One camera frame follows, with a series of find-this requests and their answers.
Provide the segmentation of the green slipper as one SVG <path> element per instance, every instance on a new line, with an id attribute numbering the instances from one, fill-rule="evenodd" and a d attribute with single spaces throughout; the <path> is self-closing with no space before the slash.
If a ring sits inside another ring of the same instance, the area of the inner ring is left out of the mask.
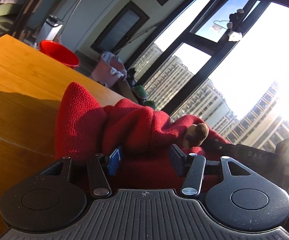
<path id="1" fill-rule="evenodd" d="M 142 85 L 132 87 L 132 92 L 135 94 L 135 96 L 142 100 L 145 100 L 147 98 L 147 94 Z"/>
<path id="2" fill-rule="evenodd" d="M 144 106 L 151 107 L 153 110 L 156 110 L 156 104 L 152 100 L 146 100 Z"/>

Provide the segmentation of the red plastic bucket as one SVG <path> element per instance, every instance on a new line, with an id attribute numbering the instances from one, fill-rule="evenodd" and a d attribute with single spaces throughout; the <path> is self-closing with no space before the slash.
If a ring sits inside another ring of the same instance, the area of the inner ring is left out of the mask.
<path id="1" fill-rule="evenodd" d="M 57 42 L 43 40 L 39 44 L 39 51 L 71 69 L 80 65 L 78 56 Z"/>

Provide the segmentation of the broom pole by window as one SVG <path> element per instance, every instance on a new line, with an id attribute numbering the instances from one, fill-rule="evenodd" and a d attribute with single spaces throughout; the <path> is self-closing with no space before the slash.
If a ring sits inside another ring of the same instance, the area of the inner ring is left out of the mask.
<path id="1" fill-rule="evenodd" d="M 136 34 L 135 34 L 134 36 L 132 36 L 131 39 L 125 44 L 125 46 L 126 46 L 127 44 L 132 43 L 134 40 L 138 39 L 138 38 L 141 37 L 142 35 L 145 35 L 145 34 L 148 33 L 149 31 L 155 29 L 155 28 L 158 27 L 160 24 L 161 24 L 161 22 L 158 22 L 158 23 L 152 25 L 151 27 L 143 30 L 142 32 L 136 33 Z"/>

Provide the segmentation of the pink laundry basket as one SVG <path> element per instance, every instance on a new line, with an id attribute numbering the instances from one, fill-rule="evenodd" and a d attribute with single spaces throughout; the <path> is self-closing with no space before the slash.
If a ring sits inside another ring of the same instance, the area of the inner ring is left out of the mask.
<path id="1" fill-rule="evenodd" d="M 105 51 L 100 55 L 100 60 L 91 73 L 91 77 L 96 82 L 111 88 L 118 81 L 126 80 L 127 71 L 117 55 Z"/>

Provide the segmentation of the green slipper near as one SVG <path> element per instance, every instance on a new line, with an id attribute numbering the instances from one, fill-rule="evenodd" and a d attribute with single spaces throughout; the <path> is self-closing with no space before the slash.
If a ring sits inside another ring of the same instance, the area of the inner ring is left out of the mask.
<path id="1" fill-rule="evenodd" d="M 144 106 L 151 107 L 153 110 L 156 110 L 156 104 L 152 100 L 146 100 Z"/>

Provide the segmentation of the white mop bucket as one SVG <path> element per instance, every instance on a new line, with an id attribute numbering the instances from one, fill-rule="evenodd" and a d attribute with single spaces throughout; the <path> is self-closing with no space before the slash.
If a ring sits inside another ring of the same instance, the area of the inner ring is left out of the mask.
<path id="1" fill-rule="evenodd" d="M 44 40 L 53 41 L 55 36 L 62 28 L 63 23 L 64 22 L 60 18 L 53 15 L 49 15 L 48 18 L 45 20 L 42 28 L 40 29 L 38 37 L 35 40 L 35 43 L 39 45 L 40 42 Z"/>

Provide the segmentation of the green slipper far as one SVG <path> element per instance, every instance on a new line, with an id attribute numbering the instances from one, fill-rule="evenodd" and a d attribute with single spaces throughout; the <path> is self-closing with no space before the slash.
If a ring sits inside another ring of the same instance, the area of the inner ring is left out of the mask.
<path id="1" fill-rule="evenodd" d="M 147 98 L 147 94 L 142 85 L 132 87 L 132 92 L 135 94 L 135 96 L 142 100 L 145 100 Z"/>

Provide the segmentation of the clothes hanger with socks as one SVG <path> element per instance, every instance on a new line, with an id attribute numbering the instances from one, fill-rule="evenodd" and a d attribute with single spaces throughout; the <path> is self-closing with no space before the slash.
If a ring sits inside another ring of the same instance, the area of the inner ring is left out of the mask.
<path id="1" fill-rule="evenodd" d="M 229 15 L 229 20 L 221 20 L 221 21 L 214 21 L 212 28 L 216 31 L 220 31 L 221 29 L 225 29 L 223 26 L 220 25 L 221 22 L 226 22 L 226 29 L 229 30 L 228 33 L 228 41 L 229 42 L 238 42 L 242 39 L 243 34 L 240 32 L 240 20 L 244 14 L 243 9 L 238 9 L 235 13 Z"/>

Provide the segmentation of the red fleece garment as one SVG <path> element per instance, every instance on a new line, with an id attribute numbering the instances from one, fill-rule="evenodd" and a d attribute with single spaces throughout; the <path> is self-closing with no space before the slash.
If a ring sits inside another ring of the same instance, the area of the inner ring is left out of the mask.
<path id="1" fill-rule="evenodd" d="M 102 107 L 79 83 L 67 87 L 56 121 L 56 156 L 87 164 L 122 147 L 108 177 L 112 195 L 94 202 L 74 226 L 76 239 L 289 239 L 289 194 L 236 159 L 204 150 L 228 144 L 198 117 L 175 122 L 122 99 Z M 169 148 L 206 158 L 198 196 L 179 194 Z"/>

